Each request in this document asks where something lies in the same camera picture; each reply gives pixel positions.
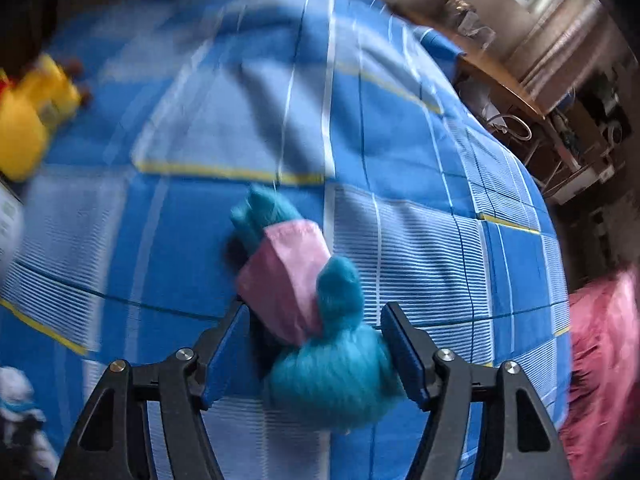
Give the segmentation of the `grey white sock bundle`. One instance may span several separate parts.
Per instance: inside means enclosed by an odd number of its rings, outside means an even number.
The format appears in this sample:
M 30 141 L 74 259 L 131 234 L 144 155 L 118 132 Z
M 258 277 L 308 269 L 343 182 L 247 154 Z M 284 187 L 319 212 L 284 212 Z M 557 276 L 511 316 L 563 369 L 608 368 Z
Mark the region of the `grey white sock bundle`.
M 15 367 L 1 367 L 1 478 L 53 479 L 58 454 L 43 430 L 34 388 Z

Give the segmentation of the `teal plush toy pink dress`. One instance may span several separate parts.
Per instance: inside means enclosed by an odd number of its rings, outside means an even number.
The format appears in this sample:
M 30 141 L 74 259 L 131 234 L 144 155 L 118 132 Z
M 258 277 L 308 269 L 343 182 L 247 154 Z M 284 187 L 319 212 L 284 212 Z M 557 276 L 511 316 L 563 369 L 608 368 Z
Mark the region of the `teal plush toy pink dress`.
M 247 252 L 236 292 L 282 347 L 262 381 L 267 404 L 322 429 L 380 420 L 405 393 L 382 334 L 364 322 L 356 266 L 273 188 L 251 185 L 231 222 Z

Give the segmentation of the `pink blanket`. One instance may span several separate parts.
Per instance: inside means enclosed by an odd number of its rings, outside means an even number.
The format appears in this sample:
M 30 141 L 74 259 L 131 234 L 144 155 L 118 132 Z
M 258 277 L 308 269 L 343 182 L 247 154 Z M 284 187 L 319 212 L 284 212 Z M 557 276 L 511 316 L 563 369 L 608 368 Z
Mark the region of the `pink blanket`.
M 626 266 L 570 294 L 572 374 L 561 441 L 575 479 L 595 479 L 639 376 L 639 270 Z

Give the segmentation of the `white milk powder can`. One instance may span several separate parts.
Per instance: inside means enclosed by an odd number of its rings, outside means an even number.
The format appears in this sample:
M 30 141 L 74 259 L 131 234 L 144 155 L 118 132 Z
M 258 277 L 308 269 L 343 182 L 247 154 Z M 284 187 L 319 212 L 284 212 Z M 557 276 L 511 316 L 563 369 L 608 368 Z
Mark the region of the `white milk powder can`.
M 0 280 L 4 281 L 20 248 L 24 229 L 24 207 L 9 185 L 0 191 Z

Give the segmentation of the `yellow giraffe plush toy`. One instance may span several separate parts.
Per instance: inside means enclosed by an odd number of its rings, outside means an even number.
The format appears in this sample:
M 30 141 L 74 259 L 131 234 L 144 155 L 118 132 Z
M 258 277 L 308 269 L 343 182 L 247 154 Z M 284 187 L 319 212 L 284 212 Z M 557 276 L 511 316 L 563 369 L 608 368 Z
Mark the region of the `yellow giraffe plush toy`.
M 21 78 L 1 75 L 1 175 L 6 180 L 28 180 L 58 127 L 88 104 L 91 92 L 75 84 L 83 72 L 78 60 L 60 63 L 43 53 Z

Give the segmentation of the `blue plaid bed sheet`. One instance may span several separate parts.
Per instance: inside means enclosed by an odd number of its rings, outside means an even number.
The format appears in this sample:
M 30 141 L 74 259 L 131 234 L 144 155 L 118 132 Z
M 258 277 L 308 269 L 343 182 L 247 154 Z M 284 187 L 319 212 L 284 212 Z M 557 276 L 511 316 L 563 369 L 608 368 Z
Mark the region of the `blue plaid bed sheet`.
M 381 0 L 120 0 L 49 53 L 93 98 L 21 190 L 1 362 L 58 460 L 109 362 L 163 359 L 226 313 L 230 211 L 280 188 L 356 264 L 364 318 L 395 301 L 467 361 L 521 364 L 555 425 L 570 386 L 562 257 L 538 186 L 460 101 L 435 33 Z

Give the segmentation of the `wooden desk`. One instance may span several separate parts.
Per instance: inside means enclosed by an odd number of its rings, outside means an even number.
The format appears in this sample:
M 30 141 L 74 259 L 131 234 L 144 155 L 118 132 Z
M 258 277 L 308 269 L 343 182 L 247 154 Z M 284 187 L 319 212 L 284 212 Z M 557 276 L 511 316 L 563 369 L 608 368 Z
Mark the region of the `wooden desk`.
M 402 18 L 413 24 L 431 27 L 442 36 L 456 44 L 463 50 L 459 58 L 459 72 L 474 77 L 488 84 L 492 91 L 501 96 L 511 106 L 516 107 L 530 119 L 543 122 L 546 114 L 540 109 L 534 98 L 524 89 L 518 80 L 497 60 L 486 51 L 477 47 L 474 42 L 460 36 L 418 11 L 399 3 L 392 5 L 392 10 Z

